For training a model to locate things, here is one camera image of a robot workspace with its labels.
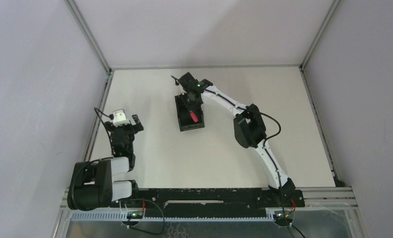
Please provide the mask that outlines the red handled screwdriver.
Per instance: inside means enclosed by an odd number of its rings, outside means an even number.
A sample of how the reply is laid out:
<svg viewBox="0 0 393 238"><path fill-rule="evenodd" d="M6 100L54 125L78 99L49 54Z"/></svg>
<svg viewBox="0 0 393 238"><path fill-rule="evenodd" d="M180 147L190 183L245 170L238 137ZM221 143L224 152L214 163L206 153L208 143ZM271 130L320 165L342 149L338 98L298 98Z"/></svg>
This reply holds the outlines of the red handled screwdriver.
<svg viewBox="0 0 393 238"><path fill-rule="evenodd" d="M190 112L190 117L192 118L194 123L199 122L198 116L195 114L195 112Z"/></svg>

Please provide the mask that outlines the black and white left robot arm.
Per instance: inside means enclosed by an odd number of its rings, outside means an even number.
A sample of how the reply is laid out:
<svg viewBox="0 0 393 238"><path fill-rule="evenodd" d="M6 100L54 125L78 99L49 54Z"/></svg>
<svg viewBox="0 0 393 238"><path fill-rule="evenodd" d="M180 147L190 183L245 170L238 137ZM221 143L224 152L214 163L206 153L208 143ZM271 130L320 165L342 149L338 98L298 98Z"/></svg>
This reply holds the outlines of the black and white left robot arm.
<svg viewBox="0 0 393 238"><path fill-rule="evenodd" d="M113 117L105 122L113 155L75 164L68 189L67 204L71 210L91 211L109 207L122 199L130 207L140 203L141 193L135 180L116 181L115 176L131 172L135 167L133 141L144 127L138 115L128 119Z"/></svg>

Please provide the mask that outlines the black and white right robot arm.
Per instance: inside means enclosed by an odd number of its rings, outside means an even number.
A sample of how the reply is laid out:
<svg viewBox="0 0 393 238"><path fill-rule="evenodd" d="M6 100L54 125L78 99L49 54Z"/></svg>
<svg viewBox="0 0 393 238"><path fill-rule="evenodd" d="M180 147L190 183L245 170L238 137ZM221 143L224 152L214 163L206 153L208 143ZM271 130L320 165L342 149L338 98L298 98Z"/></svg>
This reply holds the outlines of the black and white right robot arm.
<svg viewBox="0 0 393 238"><path fill-rule="evenodd" d="M224 107L233 116L233 134L237 143L245 149L253 149L265 166L269 189L273 191L273 202L286 206L292 200L295 185L274 156L269 140L278 133L267 135L263 117L272 120L281 132L280 123L270 115L262 113L255 104L245 105L223 93L207 79L195 79L190 72L174 79L180 93L175 96L179 130L181 132L204 128L202 105L210 100Z"/></svg>

